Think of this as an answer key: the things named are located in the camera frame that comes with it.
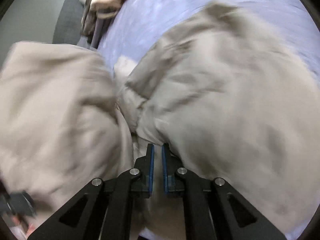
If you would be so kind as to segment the person's left hand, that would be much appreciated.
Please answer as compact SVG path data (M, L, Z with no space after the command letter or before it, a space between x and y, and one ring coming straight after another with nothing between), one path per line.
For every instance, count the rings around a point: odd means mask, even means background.
M36 229L33 224L29 224L23 217L11 216L10 220L14 224L14 226L10 227L10 230L18 240L27 240Z

